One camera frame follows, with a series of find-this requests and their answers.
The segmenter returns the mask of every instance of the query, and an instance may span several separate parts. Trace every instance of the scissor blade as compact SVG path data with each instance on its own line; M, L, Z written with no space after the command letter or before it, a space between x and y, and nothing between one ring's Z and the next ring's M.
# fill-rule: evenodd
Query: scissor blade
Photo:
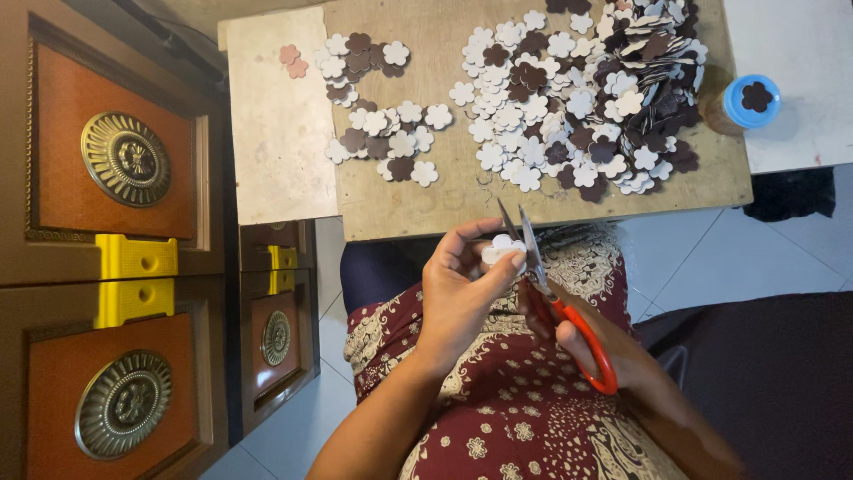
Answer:
M503 203L501 203L501 199L497 199L497 206L501 208L501 216L503 217L503 226L507 229L507 234L509 237L513 239L513 241L521 240L521 236L519 235L519 231L515 230L515 225L513 225L513 221L509 219L509 214L507 213L507 209L503 207Z

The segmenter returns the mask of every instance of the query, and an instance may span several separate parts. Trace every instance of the white tile floor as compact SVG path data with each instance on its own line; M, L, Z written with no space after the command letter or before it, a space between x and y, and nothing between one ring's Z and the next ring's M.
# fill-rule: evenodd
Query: white tile floor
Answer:
M621 224L628 309L643 321L684 307L786 293L853 291L853 165L836 168L837 207L764 224L740 210L663 214ZM346 313L338 219L316 222L322 375L232 448L205 480L303 478L323 443L355 407L341 353Z

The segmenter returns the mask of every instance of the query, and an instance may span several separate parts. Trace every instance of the blue container lid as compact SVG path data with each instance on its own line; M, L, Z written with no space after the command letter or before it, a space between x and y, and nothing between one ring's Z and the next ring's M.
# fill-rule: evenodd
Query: blue container lid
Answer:
M758 113L755 110L745 108L743 106L744 87L761 82L764 88L773 96L773 100L768 104L767 110ZM759 128L766 126L779 114L779 109L782 107L782 98L779 94L779 87L773 83L773 80L768 79L764 75L746 75L732 82L726 89L725 96L722 99L722 105L726 108L726 113L732 121L744 128Z

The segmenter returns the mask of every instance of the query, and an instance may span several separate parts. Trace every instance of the jar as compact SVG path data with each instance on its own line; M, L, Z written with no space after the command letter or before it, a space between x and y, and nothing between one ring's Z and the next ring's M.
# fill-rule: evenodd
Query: jar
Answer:
M770 101L764 111L758 111L760 108L748 108L748 104L744 105L744 89L759 87L758 84L763 85L770 95ZM779 114L781 106L779 87L773 80L763 75L746 75L732 82L708 104L705 109L705 123L714 132L722 135L740 135L747 130L768 125Z

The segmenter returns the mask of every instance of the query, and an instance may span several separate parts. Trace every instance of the dark blue fabric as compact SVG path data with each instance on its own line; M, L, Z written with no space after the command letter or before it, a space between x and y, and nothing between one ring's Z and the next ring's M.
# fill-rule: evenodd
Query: dark blue fabric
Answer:
M389 301L421 281L421 269L390 242L348 243L340 259L340 284L349 315Z

